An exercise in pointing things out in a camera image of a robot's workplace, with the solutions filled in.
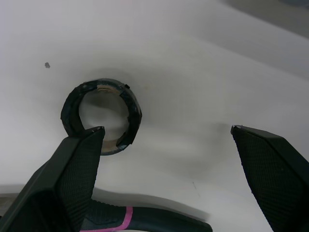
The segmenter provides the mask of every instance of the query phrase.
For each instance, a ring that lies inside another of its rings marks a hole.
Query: small dark spot
[[[197,190],[197,188],[196,188],[196,186],[195,186],[194,182],[192,182],[192,183],[193,183],[194,188]]]

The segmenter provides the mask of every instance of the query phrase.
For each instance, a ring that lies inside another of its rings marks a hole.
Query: black plastic part
[[[248,184],[274,232],[309,231],[309,163],[282,137],[233,126]]]
[[[126,207],[91,200],[81,230],[100,230],[119,227],[126,215]]]
[[[100,230],[120,226],[126,215],[126,207],[108,205],[92,200],[82,230]],[[207,223],[173,213],[168,210],[134,207],[126,230],[148,232],[212,232]]]
[[[118,139],[116,147],[107,152],[102,151],[101,153],[103,156],[113,155],[123,151],[133,143],[140,127],[142,117],[140,105],[128,85],[125,85],[120,81],[107,78],[80,84],[68,95],[61,111],[61,120],[64,129],[69,136],[79,135],[82,133],[84,131],[84,127],[79,116],[79,105],[86,93],[98,89],[119,94],[119,96],[124,100],[129,112],[129,127],[127,131],[121,138]]]
[[[65,138],[0,220],[1,232],[78,232],[97,176],[104,128]]]

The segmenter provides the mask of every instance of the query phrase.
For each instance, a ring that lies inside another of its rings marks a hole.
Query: tape ring
[[[69,136],[79,135],[85,130],[79,116],[79,105],[85,94],[91,91],[106,91],[119,94],[125,102],[129,112],[127,118],[129,127],[120,138],[112,141],[103,141],[101,155],[108,156],[123,151],[133,143],[140,127],[142,113],[140,105],[133,92],[130,90],[130,87],[120,81],[103,78],[84,82],[76,87],[68,95],[61,111],[60,118],[64,129]]]

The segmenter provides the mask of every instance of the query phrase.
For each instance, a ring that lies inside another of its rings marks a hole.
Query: pink tape
[[[113,232],[113,231],[124,231],[130,224],[133,215],[133,207],[126,208],[126,215],[123,223],[114,228],[100,229],[100,230],[90,230],[90,231],[80,231],[80,232]]]

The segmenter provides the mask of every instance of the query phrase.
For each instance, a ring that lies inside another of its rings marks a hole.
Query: black handle
[[[118,207],[92,200],[82,231],[212,232],[207,223],[168,210]]]

